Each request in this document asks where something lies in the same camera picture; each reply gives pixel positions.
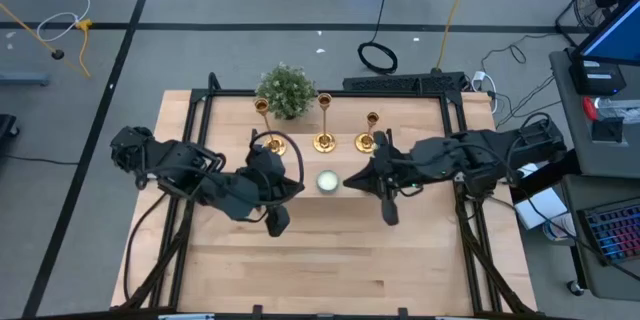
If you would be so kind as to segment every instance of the desk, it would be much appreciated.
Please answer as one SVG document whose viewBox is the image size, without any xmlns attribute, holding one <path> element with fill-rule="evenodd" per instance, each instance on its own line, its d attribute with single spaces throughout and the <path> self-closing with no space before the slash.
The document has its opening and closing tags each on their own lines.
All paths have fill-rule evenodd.
<svg viewBox="0 0 640 320">
<path fill-rule="evenodd" d="M 561 185 L 573 223 L 576 224 L 576 234 L 585 241 L 587 237 L 582 226 L 579 226 L 578 211 L 640 196 L 640 183 L 637 180 L 567 175 Z M 581 246 L 576 246 L 572 252 L 578 255 L 574 262 L 581 287 L 590 289 L 600 298 L 640 301 L 640 283 L 636 280 L 611 266 L 600 265 L 598 258 Z M 621 266 L 640 274 L 640 261 L 625 262 Z"/>
<path fill-rule="evenodd" d="M 626 143 L 592 141 L 591 121 L 584 114 L 582 96 L 576 93 L 569 73 L 569 56 L 564 51 L 556 51 L 551 53 L 549 58 L 574 149 L 569 151 L 563 160 L 549 164 L 528 176 L 521 188 L 533 195 L 558 183 L 566 174 L 640 179 L 640 167 L 637 164 L 640 155 L 640 124 L 624 126 L 623 136 Z M 620 70 L 627 87 L 612 98 L 640 99 L 640 67 L 620 66 Z M 514 200 L 524 198 L 523 193 L 514 194 Z"/>
<path fill-rule="evenodd" d="M 189 98 L 190 91 L 165 92 L 154 132 L 159 141 L 181 138 Z M 265 130 L 252 100 L 214 98 L 206 146 L 226 154 L 226 169 L 244 165 L 251 128 Z M 443 136 L 439 104 L 425 98 L 334 97 L 327 128 L 336 135 L 338 146 L 330 154 L 311 146 L 313 135 L 321 131 L 322 112 L 317 106 L 296 120 L 271 118 L 272 128 L 287 132 L 305 161 L 306 190 L 287 204 L 291 225 L 281 237 L 270 238 L 263 223 L 232 222 L 213 208 L 196 206 L 178 310 L 250 313 L 254 304 L 261 304 L 265 313 L 380 315 L 397 314 L 399 307 L 405 307 L 414 315 L 472 314 L 450 182 L 426 186 L 412 198 L 399 196 L 400 224 L 395 227 L 382 220 L 377 198 L 347 188 L 322 196 L 314 185 L 321 170 L 334 170 L 344 180 L 365 166 L 368 155 L 357 152 L 353 140 L 366 130 L 368 112 L 378 112 L 376 129 L 391 128 L 394 144 L 407 151 L 418 139 Z M 449 110 L 455 131 L 453 106 Z M 201 111 L 202 107 L 192 138 L 197 137 Z M 494 127 L 485 94 L 464 94 L 464 111 L 469 129 Z M 283 162 L 287 176 L 296 179 L 291 149 Z M 153 185 L 140 192 L 132 225 L 159 195 Z M 499 186 L 496 197 L 509 201 L 508 189 Z M 131 290 L 157 259 L 166 209 L 164 202 L 137 233 Z M 523 302 L 535 309 L 513 211 L 487 201 L 484 214 L 494 264 Z M 484 272 L 479 265 L 476 268 L 484 280 Z M 170 265 L 165 277 L 170 279 L 172 273 Z M 167 303 L 169 283 L 164 281 L 161 305 Z M 489 309 L 484 286 L 481 293 L 484 308 Z M 112 303 L 123 300 L 121 269 Z"/>
</svg>

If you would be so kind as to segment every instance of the white cable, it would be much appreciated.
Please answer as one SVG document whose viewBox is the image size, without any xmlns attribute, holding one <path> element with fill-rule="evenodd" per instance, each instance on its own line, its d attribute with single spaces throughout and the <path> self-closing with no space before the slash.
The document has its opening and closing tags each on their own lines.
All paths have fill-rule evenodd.
<svg viewBox="0 0 640 320">
<path fill-rule="evenodd" d="M 476 85 L 474 83 L 476 81 L 480 81 L 482 83 L 482 81 L 484 81 L 485 78 L 489 79 L 489 82 L 491 83 L 491 87 L 493 88 L 493 93 L 494 94 L 497 93 L 498 90 L 496 88 L 496 83 L 493 81 L 491 76 L 489 76 L 489 74 L 485 73 L 484 71 L 476 71 L 475 75 L 473 75 L 473 79 L 471 79 L 471 88 L 473 89 L 473 91 L 474 92 L 480 91 L 476 88 Z M 495 114 L 497 110 L 498 110 L 498 100 L 493 99 L 493 109 L 491 109 L 491 113 Z"/>
<path fill-rule="evenodd" d="M 73 27 L 79 23 L 80 21 L 82 21 L 82 19 L 84 19 L 85 16 L 87 16 L 87 13 L 89 13 L 89 8 L 91 8 L 91 0 L 87 0 L 87 9 L 84 11 L 84 13 L 82 14 L 82 16 L 78 16 L 72 12 L 61 12 L 58 14 L 55 14 L 47 19 L 45 19 L 43 22 L 40 23 L 40 25 L 38 25 L 38 28 L 36 29 L 36 34 L 38 35 L 38 38 L 44 42 L 50 42 L 50 41 L 54 41 L 54 40 L 58 40 L 61 37 L 65 36 L 71 29 L 73 29 Z M 60 17 L 60 16 L 72 16 L 73 17 L 73 23 L 71 25 L 69 25 L 69 27 L 67 28 L 67 30 L 63 31 L 62 33 L 58 34 L 58 36 L 53 37 L 51 39 L 44 39 L 41 35 L 40 35 L 40 30 L 42 29 L 42 27 L 48 23 L 49 21 Z"/>
</svg>

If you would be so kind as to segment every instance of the black floor stripe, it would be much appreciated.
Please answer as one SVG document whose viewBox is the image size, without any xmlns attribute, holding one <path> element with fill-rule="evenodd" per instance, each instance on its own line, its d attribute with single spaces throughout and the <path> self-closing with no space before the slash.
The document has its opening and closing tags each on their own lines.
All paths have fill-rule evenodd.
<svg viewBox="0 0 640 320">
<path fill-rule="evenodd" d="M 91 130 L 89 131 L 87 142 L 82 150 L 80 164 L 76 168 L 76 172 L 71 180 L 69 192 L 67 193 L 67 197 L 62 205 L 62 210 L 60 211 L 56 227 L 53 231 L 53 235 L 51 236 L 51 240 L 49 241 L 49 245 L 47 246 L 47 251 L 45 252 L 42 263 L 40 264 L 38 275 L 36 276 L 36 280 L 31 288 L 31 293 L 29 294 L 29 299 L 27 300 L 22 313 L 23 317 L 35 317 L 38 312 L 38 308 L 40 307 L 40 303 L 42 302 L 44 292 L 47 288 L 47 284 L 49 283 L 49 278 L 51 277 L 51 272 L 53 271 L 60 247 L 62 246 L 62 241 L 64 240 L 65 233 L 69 227 L 73 210 L 76 206 L 76 202 L 78 201 L 82 183 L 87 175 L 91 157 L 95 150 L 96 143 L 98 142 L 98 137 L 100 136 L 104 120 L 107 116 L 109 104 L 111 103 L 113 93 L 116 90 L 116 85 L 118 84 L 118 79 L 122 73 L 122 68 L 127 58 L 127 54 L 129 53 L 133 35 L 136 31 L 136 25 L 140 21 L 142 9 L 144 8 L 146 1 L 147 0 L 138 0 L 135 8 L 133 9 L 129 26 L 127 27 L 124 39 L 120 45 L 120 50 L 118 51 L 115 63 L 111 69 L 111 74 L 109 75 L 109 80 L 107 81 L 102 99 L 100 100 L 100 105 L 98 105 L 98 110 L 96 111 L 93 124 L 91 124 Z"/>
<path fill-rule="evenodd" d="M 38 23 L 26 23 L 32 29 Z M 91 30 L 127 30 L 128 23 L 94 23 Z M 69 23 L 50 23 L 46 29 L 63 30 Z M 375 24 L 197 24 L 197 23 L 139 23 L 136 30 L 164 31 L 374 31 Z M 0 29 L 21 29 L 19 24 L 0 22 Z M 398 32 L 444 32 L 445 25 L 429 24 L 380 24 L 380 31 Z M 563 27 L 569 34 L 583 34 L 585 30 L 578 26 Z M 452 25 L 451 32 L 459 33 L 496 33 L 496 34 L 549 34 L 555 33 L 553 26 L 530 25 Z"/>
</svg>

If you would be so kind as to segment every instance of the wooden table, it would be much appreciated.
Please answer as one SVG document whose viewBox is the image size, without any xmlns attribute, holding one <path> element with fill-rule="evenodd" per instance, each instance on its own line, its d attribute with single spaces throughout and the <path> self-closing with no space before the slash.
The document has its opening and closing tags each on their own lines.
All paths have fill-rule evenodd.
<svg viewBox="0 0 640 320">
<path fill-rule="evenodd" d="M 181 138 L 189 97 L 189 91 L 165 92 L 154 132 L 158 141 Z M 494 128 L 486 95 L 465 93 L 463 99 L 470 130 Z M 214 98 L 206 146 L 226 155 L 226 171 L 244 165 L 251 128 L 265 130 L 252 101 Z M 359 153 L 353 141 L 366 130 L 370 111 L 380 115 L 376 129 L 393 130 L 394 145 L 401 151 L 409 150 L 416 140 L 444 135 L 439 102 L 434 99 L 334 98 L 327 128 L 336 135 L 338 146 L 329 154 L 316 152 L 311 144 L 321 131 L 318 106 L 296 120 L 271 119 L 274 129 L 296 141 L 304 158 L 306 190 L 287 204 L 291 224 L 281 237 L 271 238 L 264 223 L 233 222 L 214 208 L 196 206 L 179 311 L 249 313 L 254 304 L 261 304 L 265 313 L 380 315 L 397 314 L 399 307 L 414 315 L 473 313 L 450 182 L 428 185 L 412 198 L 399 195 L 400 223 L 394 227 L 382 220 L 380 200 L 374 196 L 344 187 L 328 196 L 317 191 L 315 177 L 320 171 L 331 169 L 344 180 L 366 165 L 368 155 Z M 201 112 L 200 108 L 192 139 L 197 138 Z M 450 114 L 455 131 L 452 106 Z M 283 161 L 287 176 L 297 179 L 291 148 Z M 160 195 L 152 185 L 140 192 L 132 225 Z M 504 186 L 496 189 L 496 197 L 511 201 Z M 138 231 L 130 291 L 157 259 L 167 203 Z M 535 309 L 513 211 L 489 201 L 484 211 L 496 267 L 524 303 Z M 479 264 L 476 267 L 483 285 L 484 271 Z M 167 303 L 172 272 L 170 265 L 161 304 Z M 484 308 L 489 309 L 488 292 L 481 288 Z M 123 301 L 121 269 L 112 303 Z"/>
</svg>

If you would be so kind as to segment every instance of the keyboard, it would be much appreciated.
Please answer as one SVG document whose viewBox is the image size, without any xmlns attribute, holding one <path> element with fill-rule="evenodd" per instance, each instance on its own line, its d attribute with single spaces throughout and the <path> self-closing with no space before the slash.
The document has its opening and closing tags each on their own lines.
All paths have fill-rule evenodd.
<svg viewBox="0 0 640 320">
<path fill-rule="evenodd" d="M 416 92 L 422 88 L 423 93 L 429 93 L 460 91 L 464 82 L 463 72 L 452 72 L 345 78 L 342 87 L 344 90 L 388 92 Z"/>
<path fill-rule="evenodd" d="M 593 247 L 610 262 L 640 258 L 640 198 L 579 211 L 578 217 Z"/>
</svg>

